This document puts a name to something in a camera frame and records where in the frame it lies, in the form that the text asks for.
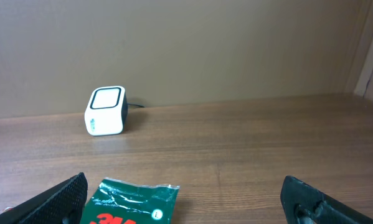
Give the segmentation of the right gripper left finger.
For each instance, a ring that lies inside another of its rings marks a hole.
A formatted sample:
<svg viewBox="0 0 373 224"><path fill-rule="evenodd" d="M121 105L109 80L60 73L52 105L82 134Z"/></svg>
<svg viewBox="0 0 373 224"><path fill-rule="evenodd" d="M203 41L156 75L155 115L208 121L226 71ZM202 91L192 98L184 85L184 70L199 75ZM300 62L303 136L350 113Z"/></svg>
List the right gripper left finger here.
<svg viewBox="0 0 373 224"><path fill-rule="evenodd" d="M0 224L80 224L88 183L83 172L0 214Z"/></svg>

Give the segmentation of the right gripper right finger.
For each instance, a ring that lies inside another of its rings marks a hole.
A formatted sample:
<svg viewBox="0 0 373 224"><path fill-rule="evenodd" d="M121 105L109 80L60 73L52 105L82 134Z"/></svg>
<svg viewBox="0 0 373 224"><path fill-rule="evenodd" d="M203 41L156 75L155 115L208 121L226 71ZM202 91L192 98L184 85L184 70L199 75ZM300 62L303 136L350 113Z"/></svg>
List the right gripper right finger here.
<svg viewBox="0 0 373 224"><path fill-rule="evenodd" d="M288 175L280 200L288 224L373 224L373 219Z"/></svg>

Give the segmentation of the green 3M gloves packet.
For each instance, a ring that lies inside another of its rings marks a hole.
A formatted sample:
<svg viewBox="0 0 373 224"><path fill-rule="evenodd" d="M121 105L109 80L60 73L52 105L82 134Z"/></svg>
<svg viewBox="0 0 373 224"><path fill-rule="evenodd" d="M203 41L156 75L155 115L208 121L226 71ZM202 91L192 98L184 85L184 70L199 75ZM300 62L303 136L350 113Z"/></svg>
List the green 3M gloves packet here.
<svg viewBox="0 0 373 224"><path fill-rule="evenodd" d="M171 223L178 185L138 185L105 178L86 203L81 224Z"/></svg>

